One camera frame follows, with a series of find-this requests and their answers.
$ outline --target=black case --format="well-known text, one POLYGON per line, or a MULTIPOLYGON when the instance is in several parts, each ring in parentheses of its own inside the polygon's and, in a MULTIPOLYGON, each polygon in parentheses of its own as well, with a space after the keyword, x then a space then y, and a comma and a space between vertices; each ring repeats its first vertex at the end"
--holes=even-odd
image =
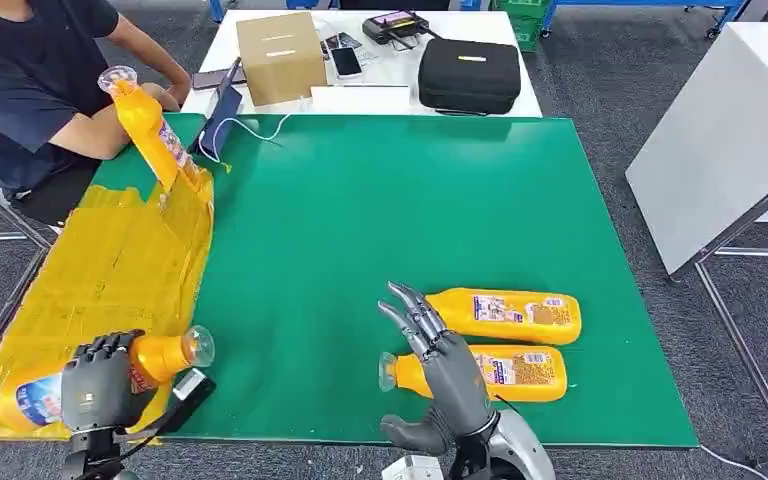
POLYGON ((434 38, 419 64, 419 101, 437 110, 508 113, 521 86, 511 45, 434 38))

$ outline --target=yellow bottle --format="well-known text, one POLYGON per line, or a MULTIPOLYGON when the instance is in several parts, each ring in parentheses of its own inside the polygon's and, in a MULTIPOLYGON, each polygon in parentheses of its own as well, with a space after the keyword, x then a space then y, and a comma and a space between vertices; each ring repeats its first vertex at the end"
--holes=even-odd
MULTIPOLYGON (((531 345, 470 345, 478 362, 487 394, 509 402, 551 402, 567 391, 567 372, 561 352, 552 347, 531 345)), ((414 354, 381 356, 379 383, 385 392, 407 388, 432 398, 425 374, 414 354)))
MULTIPOLYGON (((180 337, 144 335, 131 346, 131 391, 144 392, 172 380, 176 373, 213 363, 213 337, 194 326, 180 337)), ((13 372, 0 388, 0 420, 19 433, 60 421, 60 378, 63 364, 13 372)))
POLYGON ((178 172, 183 172, 185 181, 196 189, 199 185, 198 167, 163 119, 160 103, 140 88, 137 72, 121 65, 110 67, 98 77, 98 85, 113 97, 119 123, 163 188, 169 192, 178 172))
POLYGON ((451 288, 425 298, 463 335, 564 345, 581 333, 581 310, 569 295, 451 288))

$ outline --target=green crate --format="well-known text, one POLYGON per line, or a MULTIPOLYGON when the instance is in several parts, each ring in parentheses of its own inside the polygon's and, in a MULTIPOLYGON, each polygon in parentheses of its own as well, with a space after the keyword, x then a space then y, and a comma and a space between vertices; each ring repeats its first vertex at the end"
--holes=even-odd
POLYGON ((537 39, 543 27, 543 18, 533 18, 520 15, 508 15, 514 34, 517 37, 519 49, 524 52, 533 52, 537 48, 537 39))
POLYGON ((543 18, 549 7, 549 0, 494 0, 494 6, 494 10, 502 10, 510 15, 543 18))

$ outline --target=yellow plastic bag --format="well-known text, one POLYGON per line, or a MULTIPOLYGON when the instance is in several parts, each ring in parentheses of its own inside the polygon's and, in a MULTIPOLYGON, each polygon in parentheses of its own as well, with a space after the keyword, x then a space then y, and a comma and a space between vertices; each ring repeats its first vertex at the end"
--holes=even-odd
MULTIPOLYGON (((64 365, 97 335, 187 329, 213 233, 213 181, 199 175, 198 191, 179 179, 168 194, 156 185, 147 202, 134 189, 87 190, 4 334, 0 388, 35 367, 64 365)), ((134 430, 163 413, 170 390, 161 386, 134 430)), ((0 422, 0 439, 69 435, 61 423, 20 434, 0 422)))

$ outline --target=bottle cap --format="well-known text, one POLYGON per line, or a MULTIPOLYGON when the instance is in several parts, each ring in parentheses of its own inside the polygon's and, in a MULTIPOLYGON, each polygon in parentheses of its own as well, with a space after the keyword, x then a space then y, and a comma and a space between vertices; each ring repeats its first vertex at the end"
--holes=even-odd
POLYGON ((181 337, 181 349, 194 367, 209 367, 216 358, 213 336, 201 325, 194 325, 181 337))
POLYGON ((396 388, 396 362, 398 359, 391 353, 381 354, 378 362, 378 386, 382 392, 389 392, 396 388))
POLYGON ((98 86, 111 97, 127 95, 137 86, 137 72, 125 65, 116 65, 101 72, 98 86))

